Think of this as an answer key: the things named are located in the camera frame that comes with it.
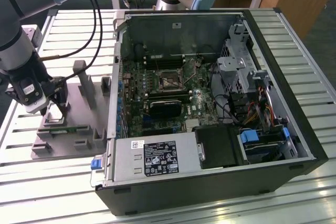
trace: white text sticker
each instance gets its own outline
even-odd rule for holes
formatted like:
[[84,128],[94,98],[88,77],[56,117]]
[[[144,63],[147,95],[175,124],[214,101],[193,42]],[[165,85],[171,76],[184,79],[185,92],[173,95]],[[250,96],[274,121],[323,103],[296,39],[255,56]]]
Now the white text sticker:
[[140,141],[132,141],[131,143],[131,149],[143,149],[145,141],[140,140]]

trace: warning label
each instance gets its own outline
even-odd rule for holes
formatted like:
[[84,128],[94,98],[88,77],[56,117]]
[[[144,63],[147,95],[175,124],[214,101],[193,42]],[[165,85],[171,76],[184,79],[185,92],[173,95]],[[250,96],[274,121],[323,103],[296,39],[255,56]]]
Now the warning label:
[[169,173],[178,173],[175,141],[144,144],[145,175],[155,176]]

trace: aluminum extrusion table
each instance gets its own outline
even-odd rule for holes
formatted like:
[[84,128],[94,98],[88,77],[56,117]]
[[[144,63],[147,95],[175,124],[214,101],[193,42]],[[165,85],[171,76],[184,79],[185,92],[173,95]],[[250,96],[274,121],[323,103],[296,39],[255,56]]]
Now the aluminum extrusion table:
[[[1,223],[315,223],[336,218],[336,93],[293,33],[282,14],[251,10],[329,161],[296,177],[273,193],[167,209],[140,216],[115,217],[90,181],[92,157],[34,161],[31,144],[41,116],[28,115],[12,102],[0,130]],[[102,49],[88,70],[93,80],[113,71],[114,10],[103,10]],[[48,16],[39,49],[43,56],[82,46],[93,28],[91,10],[62,10]],[[75,59],[91,60],[98,34],[88,49],[67,59],[46,61],[50,75],[68,75]]]

